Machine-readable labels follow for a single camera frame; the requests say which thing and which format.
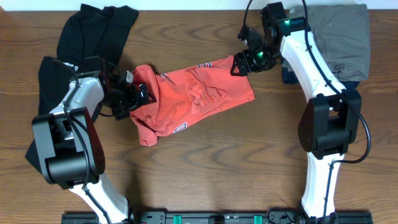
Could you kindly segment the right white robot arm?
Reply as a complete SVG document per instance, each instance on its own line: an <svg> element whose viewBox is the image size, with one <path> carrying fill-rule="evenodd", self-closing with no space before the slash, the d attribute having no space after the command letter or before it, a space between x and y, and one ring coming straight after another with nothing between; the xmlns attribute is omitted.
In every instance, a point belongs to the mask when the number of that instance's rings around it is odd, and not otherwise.
<svg viewBox="0 0 398 224"><path fill-rule="evenodd" d="M307 181L295 214L296 223L337 223L334 191L340 162L354 142L361 97L347 90L324 61L306 17L287 17L281 2L261 10L264 37L243 24L238 39L248 49L236 54L232 76L272 69L288 62L305 94L307 105L298 138L307 152Z"/></svg>

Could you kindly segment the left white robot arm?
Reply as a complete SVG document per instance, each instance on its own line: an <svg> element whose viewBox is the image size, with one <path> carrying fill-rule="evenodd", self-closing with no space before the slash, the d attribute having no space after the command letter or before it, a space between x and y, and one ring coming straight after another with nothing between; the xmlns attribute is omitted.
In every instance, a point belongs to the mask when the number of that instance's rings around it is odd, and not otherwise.
<svg viewBox="0 0 398 224"><path fill-rule="evenodd" d="M134 223L127 198L105 174L105 155L92 117L98 105L105 105L116 120L124 119L152 97L145 83L133 82L131 72L115 75L111 62L99 56L87 60L83 73L52 61L72 77L58 106L32 120L40 170L49 184L70 190L93 210L66 213L62 223Z"/></svg>

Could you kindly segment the red orange t-shirt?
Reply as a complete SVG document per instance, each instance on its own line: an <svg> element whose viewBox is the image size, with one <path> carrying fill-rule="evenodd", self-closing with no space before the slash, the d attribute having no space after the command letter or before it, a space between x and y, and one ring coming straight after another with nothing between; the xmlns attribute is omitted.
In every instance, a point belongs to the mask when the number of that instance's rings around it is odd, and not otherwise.
<svg viewBox="0 0 398 224"><path fill-rule="evenodd" d="M136 67L134 84L145 83L156 103L141 106L130 117L143 146L219 112L255 99L247 77L230 74L234 57L156 74L148 65Z"/></svg>

